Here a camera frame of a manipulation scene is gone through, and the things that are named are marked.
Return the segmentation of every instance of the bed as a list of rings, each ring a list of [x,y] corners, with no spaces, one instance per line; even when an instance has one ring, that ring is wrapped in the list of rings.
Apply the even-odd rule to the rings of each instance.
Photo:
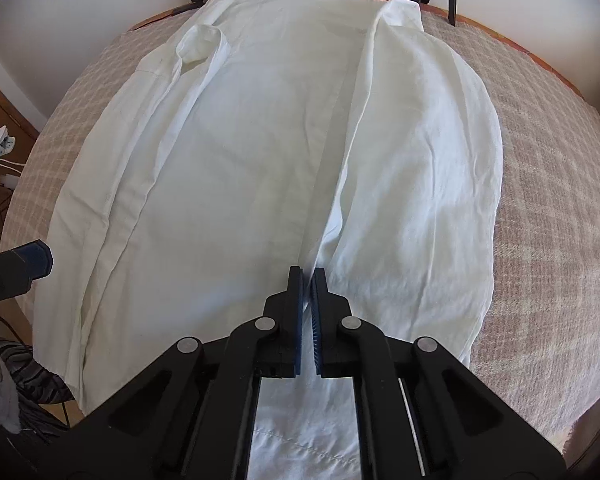
[[[483,79],[504,146],[493,303],[471,368],[556,446],[600,397],[600,117],[520,47],[426,7],[426,32]],[[190,16],[122,34],[75,81],[36,142],[11,200],[1,249],[45,239],[87,134],[139,60]],[[18,298],[32,320],[34,290]]]

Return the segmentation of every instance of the striped fabric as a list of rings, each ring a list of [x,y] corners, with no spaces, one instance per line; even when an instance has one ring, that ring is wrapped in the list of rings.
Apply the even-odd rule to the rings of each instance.
[[[72,400],[62,379],[33,360],[33,348],[0,337],[0,358],[18,392],[37,404],[59,404]]]
[[[20,435],[35,443],[50,444],[68,428],[39,404],[67,402],[73,399],[71,392],[60,377],[34,361],[31,346],[0,337],[0,358],[18,391]]]

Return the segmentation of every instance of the metal pin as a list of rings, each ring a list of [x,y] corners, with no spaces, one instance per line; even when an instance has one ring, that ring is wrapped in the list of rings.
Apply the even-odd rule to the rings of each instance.
[[[350,330],[355,330],[362,326],[362,321],[360,321],[360,318],[356,316],[343,317],[341,323],[344,328],[348,328]]]
[[[438,343],[430,337],[421,337],[418,339],[418,348],[423,352],[433,352],[438,348]]]
[[[256,320],[256,328],[258,330],[271,330],[275,325],[276,322],[270,317],[259,317]]]
[[[183,337],[178,341],[178,350],[183,354],[190,354],[198,349],[198,342],[192,337]]]

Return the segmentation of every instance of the black cable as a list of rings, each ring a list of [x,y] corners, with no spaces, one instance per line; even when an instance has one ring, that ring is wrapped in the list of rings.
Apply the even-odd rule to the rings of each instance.
[[[18,340],[18,343],[20,343],[22,345],[22,347],[31,354],[31,358],[33,359],[33,352],[29,349],[29,345],[27,345],[18,335],[18,333],[13,329],[13,326],[10,325],[10,323],[4,319],[1,315],[0,315],[0,322],[3,323],[4,325],[6,325],[6,327],[11,330],[11,333],[15,336],[15,338]],[[64,400],[61,402],[62,404],[62,410],[64,411],[64,420],[66,421],[66,426],[71,429],[71,424],[69,423],[69,415],[66,412],[66,406],[64,405]]]

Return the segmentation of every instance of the white shirt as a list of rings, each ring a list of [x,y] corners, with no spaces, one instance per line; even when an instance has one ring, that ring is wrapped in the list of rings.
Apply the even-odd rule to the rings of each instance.
[[[48,234],[34,352],[85,412],[182,336],[227,336],[288,268],[467,362],[493,291],[498,119],[407,0],[210,0],[88,135]],[[305,313],[305,330],[309,330]],[[356,478],[349,380],[266,380],[250,478]]]

